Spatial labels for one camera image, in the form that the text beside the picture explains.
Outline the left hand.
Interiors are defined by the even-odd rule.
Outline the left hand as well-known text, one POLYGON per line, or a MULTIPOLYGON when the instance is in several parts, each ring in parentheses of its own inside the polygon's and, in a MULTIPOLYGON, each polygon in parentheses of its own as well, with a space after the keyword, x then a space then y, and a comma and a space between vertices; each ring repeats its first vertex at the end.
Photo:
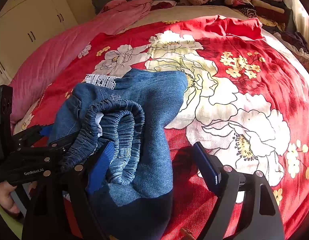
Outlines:
POLYGON ((7 181, 0 183, 0 205, 9 214, 17 215, 20 209, 11 197, 11 193, 15 191, 17 186, 12 186, 7 181))

